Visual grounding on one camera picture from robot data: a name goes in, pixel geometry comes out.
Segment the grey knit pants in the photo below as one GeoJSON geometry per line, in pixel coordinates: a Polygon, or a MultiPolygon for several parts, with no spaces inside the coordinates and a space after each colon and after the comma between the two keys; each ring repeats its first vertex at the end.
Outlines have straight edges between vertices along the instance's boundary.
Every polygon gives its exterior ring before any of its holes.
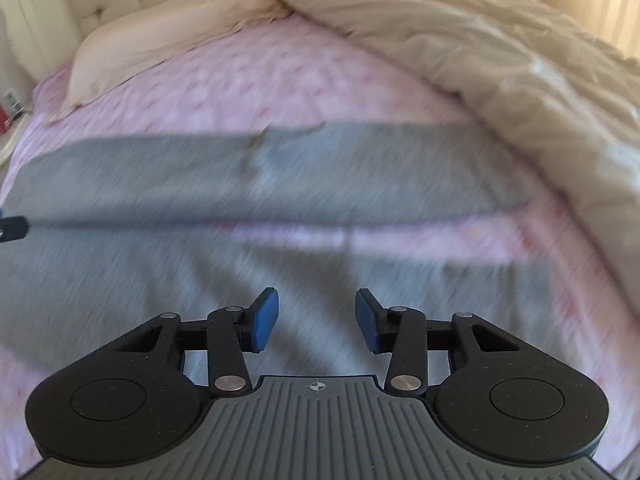
{"type": "Polygon", "coordinates": [[[393,226],[525,205],[506,151],[471,124],[329,124],[248,136],[128,136],[32,159],[3,203],[1,342],[58,370],[166,311],[204,318],[281,295],[266,372],[372,370],[357,289],[430,315],[472,311],[558,348],[547,267],[394,257],[393,226]]]}

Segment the white nightstand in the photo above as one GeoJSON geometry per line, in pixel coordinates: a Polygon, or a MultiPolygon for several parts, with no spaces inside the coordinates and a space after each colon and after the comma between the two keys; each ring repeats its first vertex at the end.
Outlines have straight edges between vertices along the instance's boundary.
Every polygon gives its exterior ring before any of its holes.
{"type": "Polygon", "coordinates": [[[18,141],[32,118],[31,110],[21,110],[17,118],[10,122],[9,130],[1,135],[0,167],[6,166],[11,159],[18,141]]]}

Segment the cream duvet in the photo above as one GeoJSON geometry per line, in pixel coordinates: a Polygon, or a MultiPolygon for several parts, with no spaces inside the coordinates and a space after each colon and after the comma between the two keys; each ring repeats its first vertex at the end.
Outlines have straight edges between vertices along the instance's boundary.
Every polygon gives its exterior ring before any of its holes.
{"type": "Polygon", "coordinates": [[[639,299],[639,65],[538,0],[284,0],[464,104],[533,159],[639,299]]]}

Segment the red water bottle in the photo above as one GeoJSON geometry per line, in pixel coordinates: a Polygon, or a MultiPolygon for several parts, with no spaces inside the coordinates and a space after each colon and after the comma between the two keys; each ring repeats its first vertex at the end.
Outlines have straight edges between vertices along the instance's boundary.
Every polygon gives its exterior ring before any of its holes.
{"type": "Polygon", "coordinates": [[[0,106],[0,133],[5,134],[9,131],[11,125],[11,119],[4,111],[3,107],[0,106]]]}

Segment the cream pillow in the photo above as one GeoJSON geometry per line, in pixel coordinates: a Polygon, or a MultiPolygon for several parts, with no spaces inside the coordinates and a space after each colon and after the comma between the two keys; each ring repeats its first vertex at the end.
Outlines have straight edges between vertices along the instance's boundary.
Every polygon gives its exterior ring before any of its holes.
{"type": "Polygon", "coordinates": [[[282,20],[280,0],[168,0],[89,34],[77,50],[60,120],[137,74],[204,42],[282,20]]]}

